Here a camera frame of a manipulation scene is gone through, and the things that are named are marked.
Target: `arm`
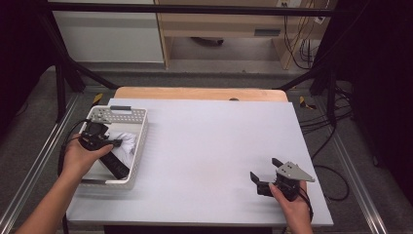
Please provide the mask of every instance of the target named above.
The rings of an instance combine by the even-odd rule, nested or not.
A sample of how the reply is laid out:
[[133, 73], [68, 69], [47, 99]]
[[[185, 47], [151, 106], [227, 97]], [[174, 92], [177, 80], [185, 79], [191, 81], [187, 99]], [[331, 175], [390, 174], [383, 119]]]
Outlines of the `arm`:
[[94, 161], [107, 154], [113, 145], [106, 145], [96, 151], [83, 148], [75, 135], [66, 147], [63, 171], [51, 190], [42, 199], [30, 217], [16, 232], [56, 233], [57, 228], [82, 177]]
[[[280, 203], [284, 213], [286, 222], [294, 234], [312, 234], [309, 207], [307, 203], [298, 197], [295, 201], [289, 202], [285, 199], [282, 192], [273, 184], [269, 183], [271, 193]], [[300, 186], [304, 191], [307, 191], [307, 183], [300, 181]]]

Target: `white table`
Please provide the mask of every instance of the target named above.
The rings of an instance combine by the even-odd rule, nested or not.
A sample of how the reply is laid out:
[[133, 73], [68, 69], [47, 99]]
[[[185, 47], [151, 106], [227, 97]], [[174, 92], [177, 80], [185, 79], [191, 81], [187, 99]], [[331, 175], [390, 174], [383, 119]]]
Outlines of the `white table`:
[[280, 226], [274, 198], [249, 178], [273, 181], [271, 158], [297, 163], [308, 183], [314, 226], [332, 225], [292, 104], [272, 101], [113, 98], [148, 109], [149, 130], [135, 187], [79, 187], [75, 224]]

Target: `floor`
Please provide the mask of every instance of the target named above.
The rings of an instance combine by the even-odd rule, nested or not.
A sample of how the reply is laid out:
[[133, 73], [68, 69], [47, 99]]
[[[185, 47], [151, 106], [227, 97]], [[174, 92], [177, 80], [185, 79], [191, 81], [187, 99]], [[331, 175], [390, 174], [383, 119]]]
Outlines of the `floor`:
[[[306, 62], [300, 62], [301, 65], [306, 65]], [[136, 66], [124, 64], [118, 67], [114, 65], [111, 69], [99, 69], [98, 65], [95, 69], [108, 80], [124, 86], [259, 89], [278, 87], [305, 72], [294, 65], [289, 70], [282, 70], [271, 40], [235, 38], [225, 38], [221, 46], [199, 38], [178, 38], [174, 41], [168, 69], [156, 65], [136, 69]], [[59, 142], [52, 142], [57, 147], [52, 147], [50, 152], [47, 152], [49, 158], [41, 163], [43, 168], [38, 169], [38, 175], [29, 177], [37, 182], [22, 188], [30, 192], [22, 197], [21, 201], [13, 200], [19, 193], [19, 185], [24, 184], [26, 175], [34, 175], [30, 173], [33, 172], [32, 165], [37, 165], [36, 158], [40, 155], [42, 146], [56, 128], [54, 78], [53, 72], [44, 74], [26, 107], [0, 141], [0, 172], [3, 174], [14, 169], [13, 176], [0, 177], [2, 187], [7, 188], [1, 191], [0, 214], [7, 214], [10, 209], [6, 208], [16, 202], [19, 208], [12, 209], [14, 226], [19, 226], [25, 220], [56, 179], [55, 155], [58, 153]], [[86, 78], [85, 82], [89, 86], [74, 105], [73, 118], [67, 121], [67, 126], [73, 123], [76, 116], [86, 116], [96, 91], [101, 91], [101, 87], [97, 87], [90, 79]], [[287, 92], [299, 121], [319, 117], [325, 112], [324, 96], [311, 97], [308, 92], [310, 85], [311, 81], [304, 82]], [[340, 86], [346, 89], [349, 84], [340, 83]], [[113, 92], [107, 91], [102, 103], [112, 96]], [[68, 91], [67, 99], [70, 97], [72, 94]], [[316, 109], [302, 107], [300, 97], [304, 97], [309, 106], [315, 105]], [[341, 100], [337, 105], [343, 107], [347, 104]], [[340, 111], [345, 112], [346, 108], [343, 107], [337, 114], [344, 113]], [[304, 135], [311, 154], [328, 139], [330, 131], [327, 127]], [[373, 166], [369, 149], [354, 120], [346, 118], [340, 121], [335, 137], [314, 162], [340, 172], [351, 186], [346, 200], [327, 201], [335, 224], [332, 227], [315, 228], [317, 233], [413, 233], [411, 205], [406, 202], [390, 173], [386, 169]], [[346, 186], [337, 175], [323, 169], [318, 169], [317, 173], [321, 187], [328, 197], [342, 197], [346, 193]], [[73, 233], [102, 233], [99, 226], [70, 228]], [[275, 228], [274, 233], [280, 233], [280, 229]]]

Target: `gray floor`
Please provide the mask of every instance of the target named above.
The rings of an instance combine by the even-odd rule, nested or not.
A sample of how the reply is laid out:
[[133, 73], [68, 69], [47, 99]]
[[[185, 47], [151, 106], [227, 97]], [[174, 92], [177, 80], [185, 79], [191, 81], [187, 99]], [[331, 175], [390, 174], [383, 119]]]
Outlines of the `gray floor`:
[[[165, 87], [229, 87], [271, 89], [297, 77], [304, 71], [292, 67], [288, 71], [280, 69], [280, 63], [269, 40], [225, 39], [221, 47], [208, 42], [190, 38], [175, 40], [170, 68], [130, 67], [128, 65], [100, 71], [108, 80], [123, 86], [165, 86]], [[85, 80], [90, 86], [96, 85], [90, 79]], [[322, 114], [323, 97], [317, 97], [318, 109], [303, 108], [299, 97], [308, 95], [308, 85], [304, 83], [296, 90], [287, 93], [293, 102], [300, 121], [318, 117]], [[75, 111], [68, 121], [70, 127], [89, 112], [95, 91], [89, 89], [80, 94]], [[113, 97], [113, 92], [104, 94], [102, 104]], [[19, 185], [33, 165], [38, 153], [55, 127], [56, 118], [56, 82], [53, 72], [45, 73], [35, 90], [27, 100], [27, 108], [17, 116], [10, 129], [0, 141], [0, 214], [4, 214], [17, 194]], [[362, 184], [370, 196], [374, 208], [388, 230], [388, 233], [413, 233], [413, 209], [404, 198], [391, 174], [372, 164], [371, 154], [354, 120], [340, 121], [336, 135], [340, 138], [350, 160], [354, 163]], [[305, 135], [310, 154], [313, 154], [327, 139], [327, 128]], [[60, 141], [45, 163], [33, 190], [27, 197], [17, 216], [15, 226], [19, 226], [31, 213], [36, 204], [48, 191], [56, 179], [56, 157]], [[331, 167], [345, 175], [346, 170], [340, 159], [337, 146], [331, 141], [317, 156], [315, 164]], [[324, 193], [331, 197], [340, 197], [345, 193], [344, 183], [334, 174], [317, 169]], [[357, 189], [352, 187], [348, 199], [343, 202], [330, 202], [328, 208], [334, 220], [334, 226], [317, 228], [318, 233], [372, 233], [366, 219], [363, 204], [357, 196]], [[100, 226], [72, 226], [73, 231], [101, 231]]]

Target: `white cabinet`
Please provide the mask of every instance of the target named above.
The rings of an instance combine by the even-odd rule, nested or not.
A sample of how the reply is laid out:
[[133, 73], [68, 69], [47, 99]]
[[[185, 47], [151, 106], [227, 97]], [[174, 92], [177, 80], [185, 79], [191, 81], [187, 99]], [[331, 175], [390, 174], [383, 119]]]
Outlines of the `white cabinet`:
[[[153, 4], [151, 0], [51, 2]], [[69, 55], [87, 62], [164, 62], [156, 14], [54, 12]]]

